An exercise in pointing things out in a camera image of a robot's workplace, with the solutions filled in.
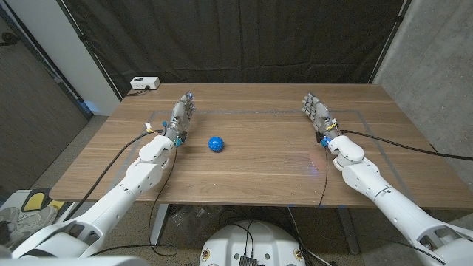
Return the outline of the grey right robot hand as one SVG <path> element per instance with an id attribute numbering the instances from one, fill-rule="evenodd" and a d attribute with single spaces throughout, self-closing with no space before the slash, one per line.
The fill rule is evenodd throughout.
<path id="1" fill-rule="evenodd" d="M 323 147 L 328 147 L 331 140 L 341 135 L 338 122 L 327 106 L 310 92 L 302 100 L 302 112 L 312 121 L 316 130 L 316 141 Z"/>

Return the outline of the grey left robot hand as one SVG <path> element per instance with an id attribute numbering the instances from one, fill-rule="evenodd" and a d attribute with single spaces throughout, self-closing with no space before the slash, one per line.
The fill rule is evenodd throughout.
<path id="1" fill-rule="evenodd" d="M 195 111 L 193 99 L 194 96 L 191 92 L 185 93 L 174 105 L 170 121 L 165 126 L 164 136 L 170 139 L 176 147 L 186 141 L 188 128 Z"/>

